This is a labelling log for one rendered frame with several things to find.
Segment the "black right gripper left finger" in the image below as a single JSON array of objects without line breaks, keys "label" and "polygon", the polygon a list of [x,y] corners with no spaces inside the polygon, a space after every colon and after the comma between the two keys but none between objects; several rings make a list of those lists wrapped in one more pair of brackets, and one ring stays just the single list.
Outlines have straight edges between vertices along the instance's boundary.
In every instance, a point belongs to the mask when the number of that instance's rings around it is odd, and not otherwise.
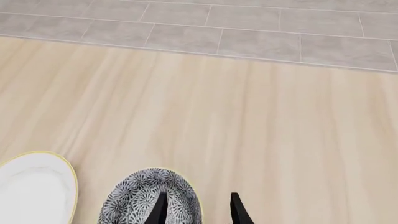
[{"label": "black right gripper left finger", "polygon": [[148,224],[165,224],[167,219],[168,200],[167,193],[161,192],[148,216]]}]

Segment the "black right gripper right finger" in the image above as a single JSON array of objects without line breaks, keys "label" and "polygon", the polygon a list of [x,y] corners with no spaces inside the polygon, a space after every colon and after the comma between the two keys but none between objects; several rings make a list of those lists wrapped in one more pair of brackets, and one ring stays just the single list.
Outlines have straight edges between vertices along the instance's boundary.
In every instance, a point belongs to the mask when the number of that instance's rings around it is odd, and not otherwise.
[{"label": "black right gripper right finger", "polygon": [[236,192],[231,193],[230,210],[233,224],[251,224],[251,218],[246,211],[239,194]]}]

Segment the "black patterned bowl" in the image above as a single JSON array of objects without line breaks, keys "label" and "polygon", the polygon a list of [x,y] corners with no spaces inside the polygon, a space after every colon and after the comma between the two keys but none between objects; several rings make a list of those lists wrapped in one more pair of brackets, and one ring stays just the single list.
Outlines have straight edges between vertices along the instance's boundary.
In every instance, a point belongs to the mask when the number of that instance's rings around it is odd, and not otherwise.
[{"label": "black patterned bowl", "polygon": [[196,192],[181,175],[150,167],[132,173],[108,195],[97,224],[144,224],[159,195],[167,194],[165,224],[202,224]]}]

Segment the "white plate with yellow rim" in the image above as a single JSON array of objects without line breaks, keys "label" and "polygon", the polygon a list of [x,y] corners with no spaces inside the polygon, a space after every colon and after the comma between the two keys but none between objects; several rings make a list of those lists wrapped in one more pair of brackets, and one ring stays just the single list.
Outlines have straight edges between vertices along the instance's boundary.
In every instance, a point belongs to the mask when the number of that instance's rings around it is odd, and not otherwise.
[{"label": "white plate with yellow rim", "polygon": [[59,154],[25,152],[0,164],[0,224],[72,224],[78,180]]}]

